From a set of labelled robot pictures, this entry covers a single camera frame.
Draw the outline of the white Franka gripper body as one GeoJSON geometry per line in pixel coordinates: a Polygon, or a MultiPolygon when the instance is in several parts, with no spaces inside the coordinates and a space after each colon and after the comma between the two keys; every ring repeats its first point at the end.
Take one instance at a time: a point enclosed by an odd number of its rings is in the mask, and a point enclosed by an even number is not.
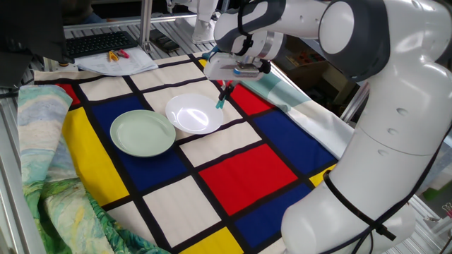
{"type": "Polygon", "coordinates": [[[206,62],[204,74],[209,80],[259,80],[271,71],[270,61],[252,56],[213,53],[206,62]]]}

